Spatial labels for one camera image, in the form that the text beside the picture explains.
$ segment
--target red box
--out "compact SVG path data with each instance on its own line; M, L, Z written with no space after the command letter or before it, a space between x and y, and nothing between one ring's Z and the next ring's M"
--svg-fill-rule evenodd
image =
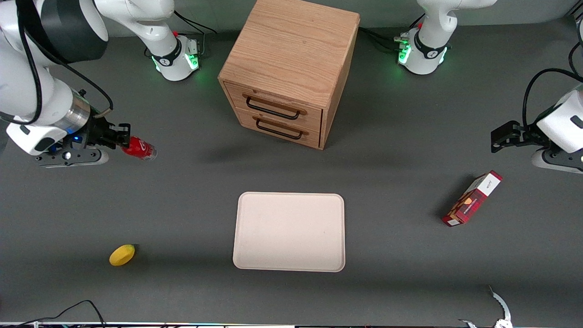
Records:
M468 222L501 181L502 177L494 171L478 177L441 220L448 226Z

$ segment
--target wooden drawer cabinet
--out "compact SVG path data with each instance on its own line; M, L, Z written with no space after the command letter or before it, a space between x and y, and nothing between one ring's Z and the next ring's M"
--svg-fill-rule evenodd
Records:
M301 0L257 0L219 74L241 125L323 149L359 22Z

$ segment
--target cabinet top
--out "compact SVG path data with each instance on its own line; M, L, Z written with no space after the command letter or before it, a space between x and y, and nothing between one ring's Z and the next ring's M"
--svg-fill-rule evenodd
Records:
M219 79L326 108L359 22L301 0L257 0Z

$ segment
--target lemon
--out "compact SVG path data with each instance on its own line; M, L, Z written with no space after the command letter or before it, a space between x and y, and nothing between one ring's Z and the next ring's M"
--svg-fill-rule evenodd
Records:
M136 248L133 245L120 246L110 255L110 263L114 267L123 266L134 257L135 253Z

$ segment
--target plastic tray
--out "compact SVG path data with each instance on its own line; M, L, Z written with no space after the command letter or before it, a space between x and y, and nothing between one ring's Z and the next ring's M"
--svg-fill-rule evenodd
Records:
M337 194L242 194L233 263L255 270L342 270L344 200Z

